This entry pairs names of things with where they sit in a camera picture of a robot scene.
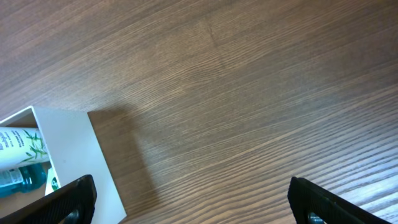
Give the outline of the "white lotion tube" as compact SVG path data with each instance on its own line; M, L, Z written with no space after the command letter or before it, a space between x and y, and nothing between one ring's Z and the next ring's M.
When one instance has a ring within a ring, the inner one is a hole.
M49 160L49 153L39 129L1 127L1 170Z

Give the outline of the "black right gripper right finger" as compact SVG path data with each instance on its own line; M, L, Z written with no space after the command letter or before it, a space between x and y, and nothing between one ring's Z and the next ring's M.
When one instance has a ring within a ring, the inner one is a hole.
M302 177L291 178L287 198L297 223L388 224Z

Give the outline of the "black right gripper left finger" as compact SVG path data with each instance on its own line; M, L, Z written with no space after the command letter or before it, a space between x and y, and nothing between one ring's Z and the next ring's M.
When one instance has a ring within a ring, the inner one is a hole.
M1 218L7 224L90 224L97 198L93 176L84 175Z

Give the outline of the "green soap box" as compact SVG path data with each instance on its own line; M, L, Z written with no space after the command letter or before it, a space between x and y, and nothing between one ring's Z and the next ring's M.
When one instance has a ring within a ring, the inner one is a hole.
M58 180L55 176L55 172L51 167L47 172L47 181L45 186L45 196L51 194L52 192L58 190L60 188Z

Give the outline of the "blue mouthwash bottle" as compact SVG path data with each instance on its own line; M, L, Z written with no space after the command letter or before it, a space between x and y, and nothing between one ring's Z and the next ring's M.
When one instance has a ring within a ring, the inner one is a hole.
M39 189L47 179L41 164L1 171L1 198Z

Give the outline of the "white cardboard box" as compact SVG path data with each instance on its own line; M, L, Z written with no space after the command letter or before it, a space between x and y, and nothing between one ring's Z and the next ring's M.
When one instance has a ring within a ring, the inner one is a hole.
M88 113L29 106L1 121L2 127L38 127L58 185L90 174L97 191L93 223L127 217Z

